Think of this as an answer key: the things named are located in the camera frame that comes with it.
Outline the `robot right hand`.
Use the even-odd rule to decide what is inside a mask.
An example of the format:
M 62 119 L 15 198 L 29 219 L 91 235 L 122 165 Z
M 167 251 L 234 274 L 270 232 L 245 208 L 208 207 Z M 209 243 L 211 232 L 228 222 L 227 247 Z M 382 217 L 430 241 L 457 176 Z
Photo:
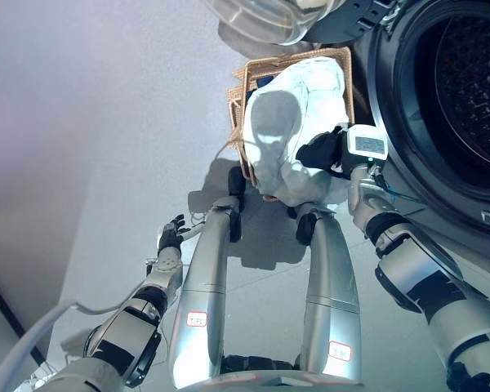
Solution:
M 388 153 L 388 137 L 378 127 L 365 124 L 341 127 L 331 170 L 350 179 L 357 166 L 383 168 Z

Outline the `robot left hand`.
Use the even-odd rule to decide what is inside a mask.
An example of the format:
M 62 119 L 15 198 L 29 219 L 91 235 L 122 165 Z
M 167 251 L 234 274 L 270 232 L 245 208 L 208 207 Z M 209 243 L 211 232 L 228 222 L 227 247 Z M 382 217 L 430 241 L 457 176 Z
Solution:
M 205 221 L 201 221 L 193 226 L 185 225 L 185 216 L 180 214 L 163 226 L 161 234 L 157 239 L 157 255 L 168 247 L 174 247 L 178 251 L 183 242 L 190 240 L 200 234 L 205 225 Z

